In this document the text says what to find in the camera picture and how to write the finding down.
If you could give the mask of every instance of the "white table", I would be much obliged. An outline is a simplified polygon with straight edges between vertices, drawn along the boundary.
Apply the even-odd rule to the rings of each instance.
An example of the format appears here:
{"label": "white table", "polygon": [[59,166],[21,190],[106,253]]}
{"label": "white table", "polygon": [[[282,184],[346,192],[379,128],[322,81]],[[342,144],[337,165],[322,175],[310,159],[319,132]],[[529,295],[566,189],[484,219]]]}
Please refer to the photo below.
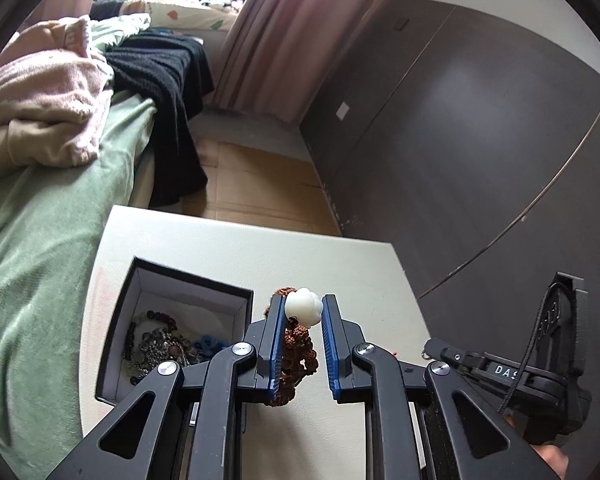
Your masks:
{"label": "white table", "polygon": [[[367,341],[423,365],[429,334],[389,244],[219,222],[114,206],[91,274],[80,342],[80,415],[87,434],[110,406],[94,398],[100,354],[134,256],[254,291],[253,319],[275,290],[306,286],[335,294],[344,319]],[[245,480],[362,480],[364,410],[337,405],[329,390],[322,333],[311,330],[318,373],[282,408],[250,406],[243,437]]]}

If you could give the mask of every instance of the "white bead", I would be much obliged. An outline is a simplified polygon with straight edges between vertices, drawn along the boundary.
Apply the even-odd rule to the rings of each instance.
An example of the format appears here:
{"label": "white bead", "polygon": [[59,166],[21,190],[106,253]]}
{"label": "white bead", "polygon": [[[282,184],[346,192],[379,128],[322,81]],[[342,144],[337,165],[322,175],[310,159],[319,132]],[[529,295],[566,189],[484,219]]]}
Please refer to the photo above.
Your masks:
{"label": "white bead", "polygon": [[305,327],[316,325],[320,323],[322,316],[320,297],[308,288],[290,292],[285,300],[285,314],[287,317],[295,317]]}

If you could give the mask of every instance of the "pink blanket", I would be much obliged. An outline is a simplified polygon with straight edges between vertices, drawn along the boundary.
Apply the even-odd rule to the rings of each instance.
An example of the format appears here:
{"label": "pink blanket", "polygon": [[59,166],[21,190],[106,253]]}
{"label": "pink blanket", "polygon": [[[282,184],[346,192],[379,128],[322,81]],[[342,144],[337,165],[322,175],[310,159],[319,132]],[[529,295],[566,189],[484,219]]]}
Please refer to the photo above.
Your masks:
{"label": "pink blanket", "polygon": [[[0,64],[0,176],[35,162],[68,168],[98,157],[110,68],[84,57],[75,30],[59,32],[56,25],[51,33],[48,23],[56,22],[27,29],[0,55],[6,61]],[[68,40],[78,52],[45,49],[66,47]]]}

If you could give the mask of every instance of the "metal pivot screw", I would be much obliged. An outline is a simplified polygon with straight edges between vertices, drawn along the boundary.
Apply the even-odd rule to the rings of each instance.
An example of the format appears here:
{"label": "metal pivot screw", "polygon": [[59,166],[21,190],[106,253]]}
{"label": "metal pivot screw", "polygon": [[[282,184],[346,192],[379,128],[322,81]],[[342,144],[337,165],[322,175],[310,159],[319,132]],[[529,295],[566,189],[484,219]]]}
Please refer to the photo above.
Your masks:
{"label": "metal pivot screw", "polygon": [[360,355],[371,354],[375,351],[376,347],[371,343],[360,343],[358,346],[356,346],[356,352],[358,352]]}
{"label": "metal pivot screw", "polygon": [[436,375],[447,375],[450,370],[449,365],[442,361],[433,361],[431,363],[431,371]]}
{"label": "metal pivot screw", "polygon": [[245,343],[244,341],[241,343],[236,343],[232,346],[231,351],[236,355],[249,355],[253,347],[249,343]]}
{"label": "metal pivot screw", "polygon": [[171,375],[178,369],[178,364],[175,361],[165,361],[158,365],[158,373],[160,375]]}

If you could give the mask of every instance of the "black knit blanket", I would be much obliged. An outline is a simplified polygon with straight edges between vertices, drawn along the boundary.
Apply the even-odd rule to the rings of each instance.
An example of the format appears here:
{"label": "black knit blanket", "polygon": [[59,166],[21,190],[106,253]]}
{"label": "black knit blanket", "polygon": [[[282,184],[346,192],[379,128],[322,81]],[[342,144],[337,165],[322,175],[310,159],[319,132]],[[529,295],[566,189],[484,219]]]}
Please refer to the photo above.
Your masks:
{"label": "black knit blanket", "polygon": [[150,97],[157,107],[150,141],[155,178],[149,205],[171,205],[203,189],[206,174],[188,125],[202,111],[202,97],[214,89],[202,45],[167,31],[146,30],[112,48],[105,58],[115,73],[115,91]]}

